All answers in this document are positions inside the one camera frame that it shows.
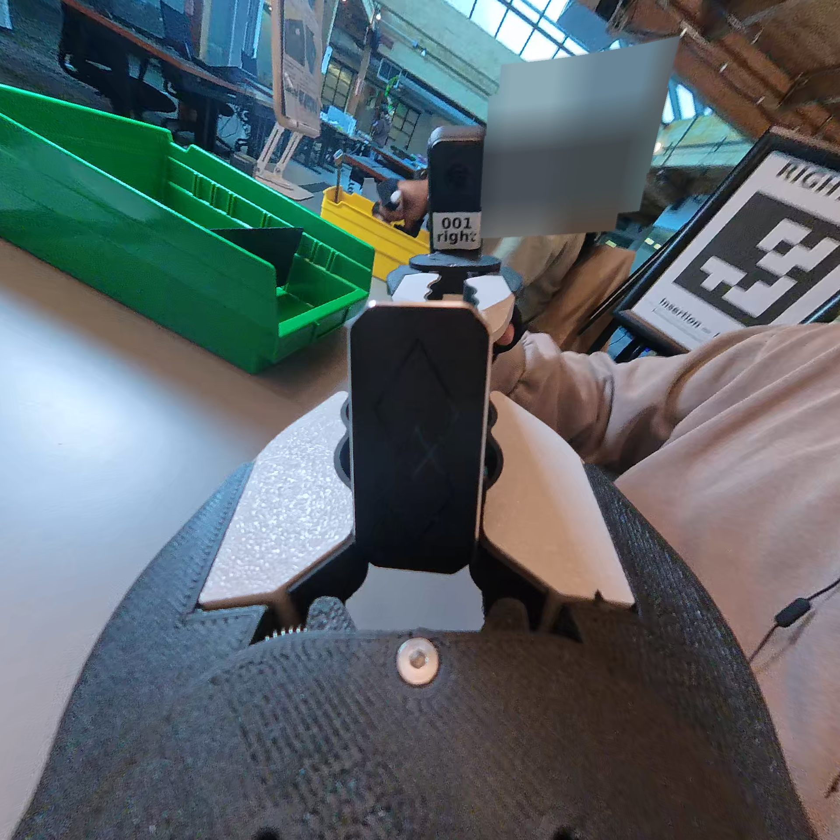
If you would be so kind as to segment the yellow plastic bin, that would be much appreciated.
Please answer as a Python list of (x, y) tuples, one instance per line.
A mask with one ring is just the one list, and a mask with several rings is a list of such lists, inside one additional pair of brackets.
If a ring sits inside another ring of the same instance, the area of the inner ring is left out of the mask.
[(373, 277), (385, 280), (410, 258), (429, 251), (425, 228), (409, 235), (398, 224), (385, 223), (372, 213), (373, 202), (358, 193), (329, 186), (322, 192), (321, 217), (374, 249)]

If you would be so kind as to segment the long brown desk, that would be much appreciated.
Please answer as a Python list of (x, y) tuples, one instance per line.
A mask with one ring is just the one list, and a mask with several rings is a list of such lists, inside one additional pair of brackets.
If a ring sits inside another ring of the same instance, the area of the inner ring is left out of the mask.
[(163, 118), (173, 134), (191, 135), (205, 151), (256, 159), (275, 122), (270, 89), (256, 76), (255, 46), (233, 65), (201, 58), (203, 22), (212, 10), (212, 2), (60, 2), (59, 43), (65, 37), (90, 50), (114, 46), (128, 58), (133, 77), (146, 60), (144, 80), (177, 110), (142, 117)]

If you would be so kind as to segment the black framed marker sign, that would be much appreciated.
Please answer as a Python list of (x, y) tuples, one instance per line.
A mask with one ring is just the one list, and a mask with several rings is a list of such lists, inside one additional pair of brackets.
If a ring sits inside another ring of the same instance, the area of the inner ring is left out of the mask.
[(612, 320), (674, 355), (741, 329), (832, 322), (839, 307), (839, 150), (767, 131), (633, 277)]

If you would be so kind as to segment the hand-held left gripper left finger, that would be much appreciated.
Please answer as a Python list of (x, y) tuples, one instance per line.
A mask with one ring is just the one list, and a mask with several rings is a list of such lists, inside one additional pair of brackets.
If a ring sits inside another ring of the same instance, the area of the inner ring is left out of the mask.
[(198, 596), (204, 611), (266, 606), (291, 627), (320, 597), (346, 603), (360, 589), (366, 565), (354, 557), (353, 497), (337, 467), (348, 399), (331, 395), (257, 455)]

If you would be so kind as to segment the black bin divider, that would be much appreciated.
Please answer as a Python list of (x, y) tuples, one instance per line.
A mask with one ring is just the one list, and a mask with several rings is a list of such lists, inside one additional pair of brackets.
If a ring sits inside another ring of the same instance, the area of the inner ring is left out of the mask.
[(273, 266), (276, 285), (284, 287), (292, 268), (295, 254), (301, 244), (303, 229), (300, 227), (218, 227), (211, 233), (226, 239), (251, 255)]

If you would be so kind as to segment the green plastic storage bin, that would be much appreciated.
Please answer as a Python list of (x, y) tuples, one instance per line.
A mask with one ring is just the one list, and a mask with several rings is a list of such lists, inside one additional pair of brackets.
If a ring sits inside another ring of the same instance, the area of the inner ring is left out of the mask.
[[(374, 249), (166, 129), (1, 88), (2, 237), (251, 374), (364, 306)], [(284, 287), (211, 228), (303, 229)]]

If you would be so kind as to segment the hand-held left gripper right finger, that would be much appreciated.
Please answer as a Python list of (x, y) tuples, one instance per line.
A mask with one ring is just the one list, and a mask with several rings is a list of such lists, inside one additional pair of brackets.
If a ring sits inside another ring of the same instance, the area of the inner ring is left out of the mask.
[(507, 396), (493, 392), (490, 404), (500, 471), (472, 563), (486, 613), (516, 600), (531, 629), (549, 631), (566, 605), (631, 610), (635, 596), (581, 458)]

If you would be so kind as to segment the black power bank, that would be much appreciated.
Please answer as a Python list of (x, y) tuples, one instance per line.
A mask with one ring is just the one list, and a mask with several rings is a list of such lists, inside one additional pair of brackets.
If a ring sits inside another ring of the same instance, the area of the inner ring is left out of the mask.
[(370, 563), (454, 574), (475, 554), (490, 351), (465, 302), (375, 303), (353, 324), (353, 538)]

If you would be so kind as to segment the person's right forearm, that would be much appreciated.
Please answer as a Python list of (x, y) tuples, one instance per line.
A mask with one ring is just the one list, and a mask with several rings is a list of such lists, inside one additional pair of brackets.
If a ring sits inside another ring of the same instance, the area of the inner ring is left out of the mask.
[(619, 363), (525, 332), (492, 386), (616, 475), (752, 667), (820, 838), (839, 837), (839, 327)]

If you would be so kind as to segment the wooden easel sign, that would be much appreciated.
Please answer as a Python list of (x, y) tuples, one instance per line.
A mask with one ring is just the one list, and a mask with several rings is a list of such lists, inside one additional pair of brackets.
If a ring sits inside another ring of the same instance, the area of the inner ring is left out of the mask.
[(255, 179), (295, 202), (312, 193), (291, 183), (286, 168), (304, 139), (321, 133), (324, 50), (336, 2), (271, 2), (270, 45), (275, 122), (255, 165)]

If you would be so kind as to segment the black office chair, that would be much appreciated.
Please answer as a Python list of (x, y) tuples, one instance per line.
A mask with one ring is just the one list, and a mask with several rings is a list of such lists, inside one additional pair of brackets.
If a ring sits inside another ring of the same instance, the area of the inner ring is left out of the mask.
[(140, 74), (130, 75), (128, 58), (112, 45), (89, 49), (83, 41), (63, 37), (58, 47), (58, 62), (63, 71), (108, 100), (111, 111), (130, 119), (140, 119), (145, 112), (174, 114), (173, 99), (144, 80), (148, 67), (140, 63)]

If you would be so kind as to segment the person's right hand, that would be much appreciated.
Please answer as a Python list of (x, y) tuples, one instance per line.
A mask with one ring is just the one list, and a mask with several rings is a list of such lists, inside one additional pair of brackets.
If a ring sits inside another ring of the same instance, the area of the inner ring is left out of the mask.
[(511, 319), (505, 328), (504, 332), (494, 342), (492, 351), (492, 360), (495, 362), (500, 354), (504, 354), (512, 350), (516, 344), (521, 340), (526, 329), (523, 325), (522, 315), (518, 306), (515, 304), (511, 313)]

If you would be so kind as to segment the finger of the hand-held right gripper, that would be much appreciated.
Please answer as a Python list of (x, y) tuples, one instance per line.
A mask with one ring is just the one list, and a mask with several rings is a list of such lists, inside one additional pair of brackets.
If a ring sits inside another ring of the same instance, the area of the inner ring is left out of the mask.
[(464, 283), (463, 299), (485, 323), (490, 344), (496, 344), (508, 329), (515, 296), (504, 276), (474, 276)]
[(400, 305), (444, 305), (464, 301), (463, 291), (447, 293), (441, 276), (405, 276), (392, 294)]

